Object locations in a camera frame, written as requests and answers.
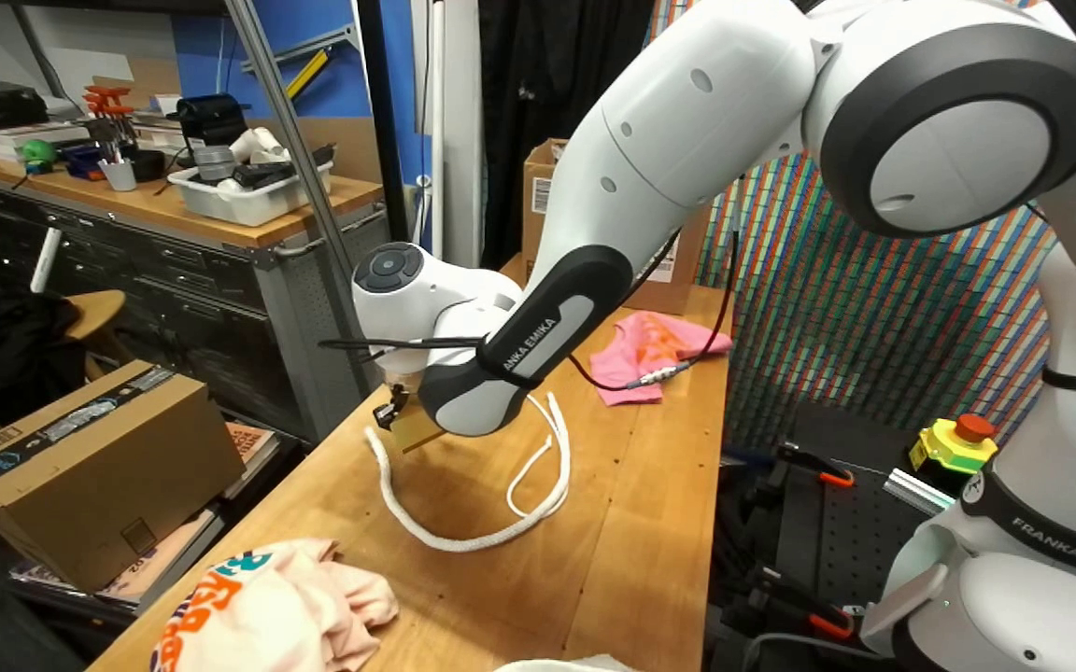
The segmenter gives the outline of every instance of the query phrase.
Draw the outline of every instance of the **metal frame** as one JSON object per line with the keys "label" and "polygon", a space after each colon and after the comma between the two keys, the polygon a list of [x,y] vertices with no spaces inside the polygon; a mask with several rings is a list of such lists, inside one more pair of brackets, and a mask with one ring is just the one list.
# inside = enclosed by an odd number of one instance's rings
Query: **metal frame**
{"label": "metal frame", "polygon": [[38,30],[30,25],[26,7],[17,0],[10,0],[10,14],[17,23],[17,33],[23,33],[30,55],[38,60],[38,66],[40,66],[40,76],[50,81],[50,94],[72,103],[63,81],[60,81],[60,76],[56,76],[56,66],[53,66],[53,60],[50,60],[50,54],[43,54],[43,45],[40,45],[40,38],[38,38]]}
{"label": "metal frame", "polygon": [[[345,216],[346,244],[361,248],[382,244],[382,216],[373,211],[356,211]],[[310,310],[321,299],[324,276],[319,274],[324,254],[310,244],[291,249],[269,268],[258,274],[258,288],[264,294],[264,314],[272,320],[284,370],[305,370],[305,379],[291,380],[296,409],[304,414],[305,436],[321,442],[332,427],[345,422],[352,409],[366,400],[352,379],[345,379],[338,351],[321,346],[319,338],[332,332],[324,310]]]}
{"label": "metal frame", "polygon": [[[272,105],[272,125],[279,131],[279,141],[287,146],[291,165],[305,186],[305,197],[315,211],[315,221],[305,221],[305,233],[310,233],[310,241],[321,241],[321,249],[324,249],[324,254],[319,254],[319,274],[321,274],[321,299],[329,304],[329,314],[336,314],[332,330],[336,330],[336,338],[358,341],[358,320],[356,320],[352,288],[346,288],[352,254],[345,248],[345,227],[336,224],[336,215],[329,207],[329,192],[324,192],[321,175],[315,172],[299,115],[296,115],[291,103],[284,98],[284,81],[275,73],[269,33],[262,30],[262,19],[258,19],[249,0],[229,0],[229,14],[233,14],[233,25],[246,48],[246,60],[249,60],[258,81]],[[356,389],[366,397],[370,394],[366,363],[356,351],[345,351],[336,358],[346,358],[345,374],[352,374]]]}
{"label": "metal frame", "polygon": [[358,48],[361,54],[361,78],[366,78],[366,98],[370,98],[373,131],[376,131],[388,241],[407,241],[382,0],[356,0],[352,10],[356,10],[358,42],[361,42],[361,48]]}
{"label": "metal frame", "polygon": [[352,25],[324,30],[324,33],[319,33],[296,48],[272,54],[272,63],[305,60],[305,55],[336,48],[336,45],[352,45],[358,54],[356,30]]}

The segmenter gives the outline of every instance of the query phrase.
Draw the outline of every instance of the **pink cloth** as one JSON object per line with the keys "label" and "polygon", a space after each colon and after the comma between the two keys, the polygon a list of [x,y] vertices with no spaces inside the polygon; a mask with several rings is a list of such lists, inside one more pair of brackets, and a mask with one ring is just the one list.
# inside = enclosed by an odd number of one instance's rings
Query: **pink cloth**
{"label": "pink cloth", "polygon": [[[649,370],[664,370],[664,368],[690,358],[707,341],[708,341],[708,330],[700,330],[667,314],[639,310],[639,314],[621,319],[612,343],[591,358],[591,374],[602,386],[632,386]],[[708,354],[721,354],[727,346],[731,346],[727,332],[718,332],[718,341],[708,343]],[[641,389],[625,389],[625,394],[602,389],[602,400],[609,409],[656,404],[661,386],[641,386]]]}
{"label": "pink cloth", "polygon": [[356,672],[396,620],[392,588],[336,563],[332,543],[284,543],[214,568],[170,612],[153,672]]}

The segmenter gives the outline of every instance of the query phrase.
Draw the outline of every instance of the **white rope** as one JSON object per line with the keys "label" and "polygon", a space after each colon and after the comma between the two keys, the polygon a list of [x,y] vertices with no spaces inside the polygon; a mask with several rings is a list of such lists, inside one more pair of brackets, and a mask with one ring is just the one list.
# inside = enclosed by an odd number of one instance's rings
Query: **white rope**
{"label": "white rope", "polygon": [[[554,513],[563,507],[569,495],[573,495],[573,435],[563,422],[560,404],[549,397],[546,409],[536,400],[530,400],[536,409],[536,414],[549,427],[549,436],[540,442],[540,447],[520,466],[520,476],[507,482],[507,507],[520,517],[514,523],[507,523],[504,532],[483,534],[483,537],[439,537],[434,532],[427,532],[392,495],[392,466],[388,466],[388,447],[382,446],[382,436],[373,430],[361,430],[366,447],[373,453],[376,466],[382,466],[382,501],[392,513],[392,519],[413,534],[423,544],[439,548],[439,553],[483,553],[492,544],[504,544],[525,532],[534,532],[540,519],[549,519]],[[560,476],[554,482],[554,490],[546,495],[546,501],[530,513],[520,513],[512,501],[512,490],[530,476],[530,466],[549,453],[549,446],[555,446],[560,453]]]}

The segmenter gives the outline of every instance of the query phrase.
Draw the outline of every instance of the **black cable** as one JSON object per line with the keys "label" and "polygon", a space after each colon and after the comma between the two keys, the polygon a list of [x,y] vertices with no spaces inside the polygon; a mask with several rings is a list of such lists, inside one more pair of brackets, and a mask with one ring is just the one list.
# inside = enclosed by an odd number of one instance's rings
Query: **black cable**
{"label": "black cable", "polygon": [[712,330],[708,330],[707,343],[702,343],[693,354],[681,358],[681,363],[667,368],[664,374],[654,374],[654,379],[647,374],[647,379],[627,380],[627,386],[606,386],[606,380],[599,380],[599,379],[585,374],[585,368],[573,354],[573,368],[580,370],[580,379],[583,379],[585,386],[602,389],[602,394],[632,394],[632,389],[661,386],[661,380],[690,370],[693,363],[708,358],[708,351],[712,351],[712,343],[718,343],[718,338],[721,338],[721,320],[723,320],[723,314],[727,314],[727,299],[731,299],[731,292],[737,292],[737,244],[741,244],[741,236],[727,233],[727,274],[723,274],[721,310],[718,310],[718,319],[712,319]]}
{"label": "black cable", "polygon": [[787,631],[764,631],[758,638],[748,644],[742,658],[741,658],[741,672],[758,672],[758,654],[761,645],[809,645],[809,650],[820,650],[820,654],[835,654],[835,658],[860,658],[860,661],[884,661],[876,658],[873,650],[855,650],[855,645],[840,645],[840,644],[825,644],[825,638],[805,638],[805,636],[787,636]]}
{"label": "black cable", "polygon": [[1047,216],[1037,207],[1023,202],[1023,211],[1027,211],[1035,221],[1050,224],[1050,216]]}
{"label": "black cable", "polygon": [[7,192],[13,195],[26,181],[30,181],[30,172],[23,172]]}

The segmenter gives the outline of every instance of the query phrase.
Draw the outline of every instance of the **wooden table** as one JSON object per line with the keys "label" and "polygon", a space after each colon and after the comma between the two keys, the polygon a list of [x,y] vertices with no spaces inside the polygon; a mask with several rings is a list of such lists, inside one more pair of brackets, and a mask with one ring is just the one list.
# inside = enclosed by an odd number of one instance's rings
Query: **wooden table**
{"label": "wooden table", "polygon": [[[718,308],[718,292],[693,288],[683,319],[708,327]],[[580,354],[612,338],[616,319]],[[573,498],[534,534],[473,556],[428,553],[386,513],[361,447],[370,409],[386,400],[376,394],[94,668],[147,668],[168,612],[218,559],[284,537],[332,537],[346,563],[382,573],[404,600],[370,668],[467,672],[612,654],[647,672],[690,672],[702,665],[723,379],[727,358],[700,363],[667,380],[661,404],[606,409],[560,368],[540,394],[555,394],[575,442]],[[396,457],[396,495],[437,534],[495,532],[512,519],[504,486],[540,436],[525,409],[504,435],[428,442]],[[546,457],[520,504],[546,498],[554,476],[555,457]]]}
{"label": "wooden table", "polygon": [[[30,175],[17,185],[17,165],[0,160],[0,192],[10,192],[17,197],[40,197],[53,207],[76,207],[102,215],[107,221],[138,221],[143,227],[187,236],[187,241],[209,241],[238,249],[253,248],[275,248],[296,233],[305,233],[310,211],[284,215],[275,221],[264,221],[258,227],[235,227],[220,221],[195,216],[179,207],[174,186],[162,185],[138,185],[135,192],[116,195],[107,185],[72,181],[63,172],[53,175]],[[361,211],[382,197],[376,185],[329,175],[329,202],[336,211]]]}

